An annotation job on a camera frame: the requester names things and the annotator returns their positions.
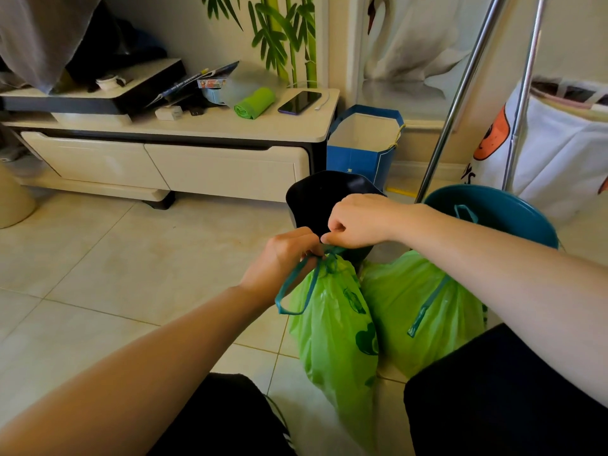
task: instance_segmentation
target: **paper box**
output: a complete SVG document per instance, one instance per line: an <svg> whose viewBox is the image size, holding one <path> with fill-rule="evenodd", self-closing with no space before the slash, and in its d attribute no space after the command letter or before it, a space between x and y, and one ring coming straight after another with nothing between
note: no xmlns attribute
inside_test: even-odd
<svg viewBox="0 0 608 456"><path fill-rule="evenodd" d="M330 127L327 169L364 175L384 189L403 128L396 110L350 107Z"/></svg>

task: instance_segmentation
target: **smartphone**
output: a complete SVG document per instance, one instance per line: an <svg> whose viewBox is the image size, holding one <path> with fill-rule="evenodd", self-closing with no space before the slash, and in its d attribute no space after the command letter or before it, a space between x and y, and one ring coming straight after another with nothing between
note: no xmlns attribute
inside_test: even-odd
<svg viewBox="0 0 608 456"><path fill-rule="evenodd" d="M315 93L312 91L302 91L296 95L291 101L285 102L278 108L278 111L282 114L298 115L306 110L310 104L318 101L321 98L321 93Z"/></svg>

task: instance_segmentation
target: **cabinet drawer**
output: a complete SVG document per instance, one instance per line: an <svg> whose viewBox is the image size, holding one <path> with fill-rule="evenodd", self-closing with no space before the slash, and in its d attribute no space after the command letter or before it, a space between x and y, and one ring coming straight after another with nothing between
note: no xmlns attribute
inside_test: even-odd
<svg viewBox="0 0 608 456"><path fill-rule="evenodd" d="M168 189L143 144L56 138L30 131L21 137L65 179Z"/></svg>
<svg viewBox="0 0 608 456"><path fill-rule="evenodd" d="M287 189L308 176L301 147L268 150L145 144L171 190L285 202Z"/></svg>

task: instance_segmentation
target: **bamboo wall mural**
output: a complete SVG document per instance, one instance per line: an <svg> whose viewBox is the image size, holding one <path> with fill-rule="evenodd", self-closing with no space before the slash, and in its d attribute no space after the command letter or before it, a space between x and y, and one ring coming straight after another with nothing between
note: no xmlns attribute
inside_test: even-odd
<svg viewBox="0 0 608 456"><path fill-rule="evenodd" d="M317 87L317 48L315 40L315 18L313 0L285 0L284 14L279 0L247 1L247 11L253 29L251 46L260 49L260 60L267 70L272 68L277 75L297 87L298 82L308 87ZM207 16L220 19L219 12L226 19L237 23L243 35L247 35L241 25L239 15L241 0L202 0L207 7ZM306 77L298 79L297 63L303 49Z"/></svg>

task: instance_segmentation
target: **metal pole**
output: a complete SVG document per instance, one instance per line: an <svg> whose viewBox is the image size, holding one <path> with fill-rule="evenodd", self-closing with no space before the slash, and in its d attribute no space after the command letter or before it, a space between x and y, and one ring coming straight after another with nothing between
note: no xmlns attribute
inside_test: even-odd
<svg viewBox="0 0 608 456"><path fill-rule="evenodd" d="M525 123L526 112L528 111L530 85L532 84L532 69L536 59L536 51L538 49L538 40L541 36L542 14L545 10L547 0L538 0L536 6L536 17L532 35L530 36L530 46L528 48L528 57L526 65L523 69L522 88L519 91L519 99L515 109L515 118L513 119L513 132L509 141L509 152L506 157L505 177L502 180L502 190L510 192L513 190L513 175L515 174L515 156L517 155L517 143Z"/></svg>
<svg viewBox="0 0 608 456"><path fill-rule="evenodd" d="M492 0L490 2L490 7L488 8L486 17L483 19L483 25L479 31L477 40L475 41L475 46L473 46L473 51L471 52L469 62L466 65L465 72L462 75L458 90L456 91L456 95L452 101L452 106L447 113L446 122L444 123L439 139L437 140L437 145L435 145L435 150L430 158L429 166L426 168L426 173L424 173L424 178L415 200L416 203L420 203L424 199L426 191L429 189L430 181L433 179L435 169L437 168L437 163L439 163L439 158L441 157L441 152L443 152L447 139L450 137L454 121L456 121L456 118L460 113L460 107L462 107L463 101L465 100L466 92L471 84L475 72L477 71L477 67L479 66L479 62L482 58L483 50L488 44L488 40L490 39L494 27L496 26L498 17L504 4L505 0Z"/></svg>

